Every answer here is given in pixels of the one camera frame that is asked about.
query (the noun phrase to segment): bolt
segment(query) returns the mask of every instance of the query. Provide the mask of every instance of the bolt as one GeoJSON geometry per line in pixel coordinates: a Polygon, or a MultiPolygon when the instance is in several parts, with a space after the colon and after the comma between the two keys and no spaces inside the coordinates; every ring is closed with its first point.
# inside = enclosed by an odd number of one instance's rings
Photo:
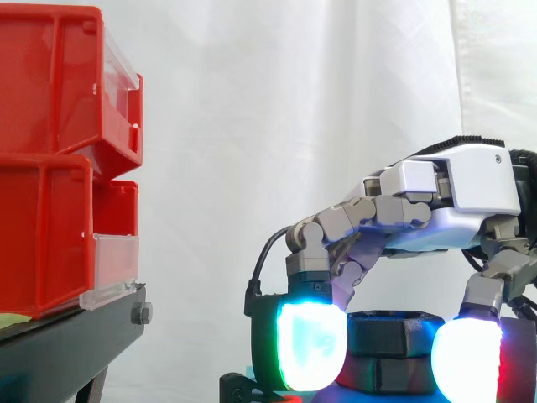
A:
{"type": "Polygon", "coordinates": [[[232,399],[233,401],[235,402],[239,402],[239,401],[242,401],[242,398],[244,397],[244,392],[242,392],[242,389],[240,388],[236,388],[233,392],[232,392],[232,399]]]}
{"type": "Polygon", "coordinates": [[[131,310],[131,322],[135,325],[149,325],[153,318],[151,302],[136,302],[131,310]]]}

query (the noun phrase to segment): illuminated fingertip sensor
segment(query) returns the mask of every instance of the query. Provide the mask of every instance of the illuminated fingertip sensor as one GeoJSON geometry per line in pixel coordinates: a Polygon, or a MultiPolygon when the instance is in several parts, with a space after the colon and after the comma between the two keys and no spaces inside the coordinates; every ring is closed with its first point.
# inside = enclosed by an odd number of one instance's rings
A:
{"type": "Polygon", "coordinates": [[[284,304],[277,322],[285,384],[292,390],[311,391],[334,382],[347,353],[347,314],[335,305],[284,304]]]}
{"type": "Polygon", "coordinates": [[[431,360],[436,384],[451,403],[495,403],[502,330],[494,321],[465,317],[435,335],[431,360]]]}

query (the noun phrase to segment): black metal bracket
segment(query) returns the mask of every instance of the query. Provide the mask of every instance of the black metal bracket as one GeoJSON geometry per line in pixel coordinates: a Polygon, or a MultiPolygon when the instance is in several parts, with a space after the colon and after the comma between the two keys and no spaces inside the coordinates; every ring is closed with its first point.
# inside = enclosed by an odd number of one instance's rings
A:
{"type": "Polygon", "coordinates": [[[0,403],[58,403],[79,391],[76,402],[98,402],[106,367],[143,334],[131,313],[145,296],[140,285],[95,311],[77,308],[0,330],[0,403]]]}
{"type": "Polygon", "coordinates": [[[261,391],[255,381],[241,374],[225,374],[220,378],[220,403],[271,403],[287,401],[270,391],[261,391]]]}

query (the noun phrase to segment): white backdrop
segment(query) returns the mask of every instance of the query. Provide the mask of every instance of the white backdrop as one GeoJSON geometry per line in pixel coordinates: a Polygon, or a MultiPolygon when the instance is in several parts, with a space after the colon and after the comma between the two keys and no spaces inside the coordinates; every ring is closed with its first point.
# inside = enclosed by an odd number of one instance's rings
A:
{"type": "MultiPolygon", "coordinates": [[[[104,403],[216,402],[218,378],[250,361],[242,300],[265,240],[370,171],[462,127],[537,149],[531,0],[94,4],[145,79],[144,163],[128,177],[154,304],[104,403]]],[[[284,256],[280,243],[264,292],[285,290],[284,256]]],[[[453,317],[471,273],[457,252],[382,260],[351,308],[453,317]]]]}

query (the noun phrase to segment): red plastic drawer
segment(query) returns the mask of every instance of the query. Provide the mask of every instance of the red plastic drawer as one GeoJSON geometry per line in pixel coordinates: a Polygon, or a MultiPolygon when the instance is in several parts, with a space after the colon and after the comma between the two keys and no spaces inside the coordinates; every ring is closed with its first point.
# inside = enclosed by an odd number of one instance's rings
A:
{"type": "Polygon", "coordinates": [[[41,317],[138,275],[136,184],[94,184],[90,161],[79,155],[0,154],[0,189],[0,313],[41,317]],[[96,244],[119,247],[96,265],[96,244]],[[96,279],[105,280],[97,287],[96,279]]]}
{"type": "Polygon", "coordinates": [[[0,4],[0,152],[82,154],[97,178],[142,164],[143,81],[98,8],[0,4]]]}

